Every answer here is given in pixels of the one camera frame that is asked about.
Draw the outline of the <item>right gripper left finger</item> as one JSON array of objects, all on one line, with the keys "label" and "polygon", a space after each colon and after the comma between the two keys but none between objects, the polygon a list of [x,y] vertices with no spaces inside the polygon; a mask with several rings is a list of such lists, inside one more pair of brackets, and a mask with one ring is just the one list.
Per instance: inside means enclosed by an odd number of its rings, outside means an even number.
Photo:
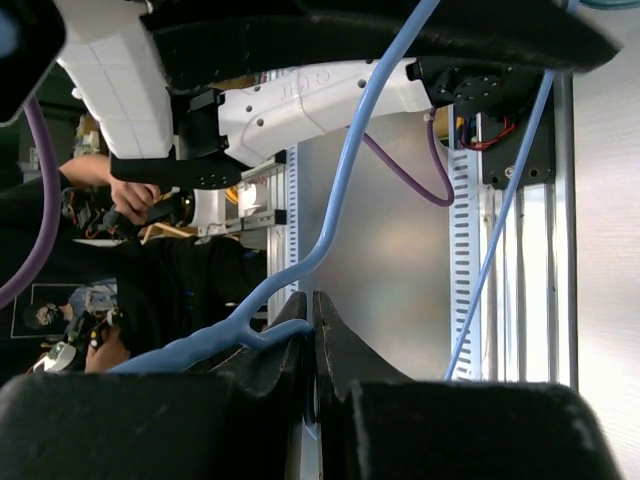
[{"label": "right gripper left finger", "polygon": [[303,343],[173,375],[22,375],[1,391],[5,479],[295,479]]}]

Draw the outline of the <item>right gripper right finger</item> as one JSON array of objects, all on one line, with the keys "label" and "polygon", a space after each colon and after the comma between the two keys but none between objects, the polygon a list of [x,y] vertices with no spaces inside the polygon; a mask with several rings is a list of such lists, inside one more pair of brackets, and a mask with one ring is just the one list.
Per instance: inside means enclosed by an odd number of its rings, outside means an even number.
[{"label": "right gripper right finger", "polygon": [[325,479],[616,479],[594,413],[551,383],[416,381],[313,295]]}]

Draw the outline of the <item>blue hanger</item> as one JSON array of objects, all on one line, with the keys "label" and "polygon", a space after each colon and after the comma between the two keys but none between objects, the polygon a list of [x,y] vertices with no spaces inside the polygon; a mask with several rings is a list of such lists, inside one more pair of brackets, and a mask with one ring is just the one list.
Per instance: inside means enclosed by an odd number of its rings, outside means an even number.
[{"label": "blue hanger", "polygon": [[[263,350],[282,343],[295,335],[311,336],[313,333],[312,326],[302,319],[287,320],[262,333],[257,333],[251,329],[249,320],[264,301],[285,286],[313,272],[326,258],[338,229],[353,166],[374,106],[381,96],[383,87],[390,78],[392,70],[407,52],[411,43],[417,38],[419,29],[424,26],[437,5],[436,1],[419,2],[375,67],[357,105],[352,124],[348,130],[337,166],[322,230],[310,253],[298,263],[262,281],[228,319],[200,329],[186,338],[167,344],[161,349],[152,350],[126,361],[110,369],[109,372],[111,374],[183,372],[194,364],[234,345],[241,344],[249,348]],[[489,267],[495,256],[497,243],[502,235],[520,177],[524,172],[526,160],[553,80],[554,72],[547,70],[543,75],[516,157],[513,176],[505,193],[505,205],[500,210],[494,233],[472,294],[465,322],[451,354],[444,376],[446,381],[450,381],[453,378],[466,334],[473,321],[488,276]]]}]

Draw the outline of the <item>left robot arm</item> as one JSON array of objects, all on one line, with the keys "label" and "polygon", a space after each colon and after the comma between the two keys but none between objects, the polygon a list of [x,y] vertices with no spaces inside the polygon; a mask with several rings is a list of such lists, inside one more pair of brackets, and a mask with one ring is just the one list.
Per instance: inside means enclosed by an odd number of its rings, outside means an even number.
[{"label": "left robot arm", "polygon": [[61,1],[59,64],[97,121],[115,174],[193,193],[187,224],[225,231],[225,191],[297,143],[348,126],[372,61],[287,70],[263,84],[210,90],[180,103],[145,31],[144,6]]}]

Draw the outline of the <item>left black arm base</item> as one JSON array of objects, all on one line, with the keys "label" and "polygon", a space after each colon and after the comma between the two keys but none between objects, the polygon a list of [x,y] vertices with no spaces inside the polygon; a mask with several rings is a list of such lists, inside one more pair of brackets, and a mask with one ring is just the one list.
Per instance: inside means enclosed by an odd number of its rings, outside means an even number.
[{"label": "left black arm base", "polygon": [[542,72],[446,57],[419,57],[406,70],[409,79],[423,83],[434,107],[453,108],[462,122],[453,142],[481,154],[483,183],[506,189]]}]

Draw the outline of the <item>person's lower hand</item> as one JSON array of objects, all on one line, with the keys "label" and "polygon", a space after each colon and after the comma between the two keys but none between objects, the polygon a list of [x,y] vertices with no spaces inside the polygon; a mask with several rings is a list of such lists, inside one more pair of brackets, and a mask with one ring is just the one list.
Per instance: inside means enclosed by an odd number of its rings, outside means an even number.
[{"label": "person's lower hand", "polygon": [[103,343],[98,348],[89,347],[84,372],[102,374],[130,359],[130,352],[120,339],[119,326],[102,332]]}]

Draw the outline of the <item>person's upper hand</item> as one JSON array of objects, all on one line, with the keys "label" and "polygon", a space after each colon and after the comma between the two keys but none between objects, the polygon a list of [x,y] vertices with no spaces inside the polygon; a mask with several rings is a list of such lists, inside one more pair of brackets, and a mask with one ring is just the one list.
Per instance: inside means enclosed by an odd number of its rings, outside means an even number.
[{"label": "person's upper hand", "polygon": [[115,210],[136,225],[142,225],[146,221],[149,209],[161,196],[156,185],[116,178],[111,179],[110,190]]}]

